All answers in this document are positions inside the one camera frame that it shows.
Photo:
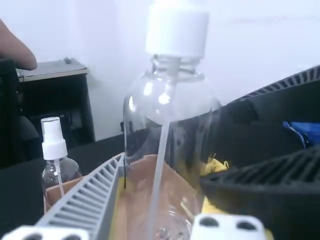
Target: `small spray bottle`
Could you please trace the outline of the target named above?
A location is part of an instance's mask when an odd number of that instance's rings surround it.
[[[59,117],[41,119],[43,135],[42,153],[46,166],[42,173],[42,188],[47,205],[52,206],[65,195],[63,183],[81,178],[79,165],[68,158],[66,140],[63,137]],[[59,186],[59,195],[49,194],[50,189]]]

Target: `white spray pump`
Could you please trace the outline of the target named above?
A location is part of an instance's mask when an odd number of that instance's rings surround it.
[[[54,161],[61,196],[65,195],[61,177],[60,159],[68,155],[59,117],[41,119],[43,134],[42,153],[46,161]]]

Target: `black chair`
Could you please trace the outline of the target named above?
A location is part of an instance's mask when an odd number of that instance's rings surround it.
[[[19,131],[18,84],[14,62],[0,59],[0,169],[26,160]]]

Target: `spray nozzle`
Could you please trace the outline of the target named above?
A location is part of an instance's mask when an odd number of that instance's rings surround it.
[[[48,117],[41,119],[43,135],[42,152],[44,160],[62,159],[68,155],[60,118]]]

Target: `black desk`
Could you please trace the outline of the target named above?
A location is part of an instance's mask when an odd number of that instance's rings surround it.
[[[124,151],[123,135],[69,151],[83,175]],[[37,159],[0,170],[0,238],[21,226],[34,225],[44,214],[41,174],[46,162]]]

